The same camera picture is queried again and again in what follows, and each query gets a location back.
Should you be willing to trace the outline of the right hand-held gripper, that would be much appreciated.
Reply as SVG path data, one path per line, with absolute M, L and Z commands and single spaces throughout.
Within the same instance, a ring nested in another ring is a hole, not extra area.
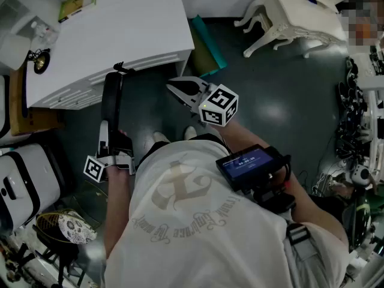
M 207 124 L 224 127 L 238 110 L 238 94 L 222 84 L 208 83 L 196 76 L 180 76 L 169 79 L 166 87 L 178 102 Z

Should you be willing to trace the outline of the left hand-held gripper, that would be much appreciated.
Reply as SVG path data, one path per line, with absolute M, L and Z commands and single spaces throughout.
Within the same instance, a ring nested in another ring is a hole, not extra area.
M 109 123 L 102 120 L 100 124 L 97 156 L 87 156 L 83 173 L 95 182 L 108 180 L 106 168 L 116 166 L 126 170 L 129 175 L 136 174 L 132 140 L 122 130 L 117 132 L 117 148 L 126 154 L 109 155 Z

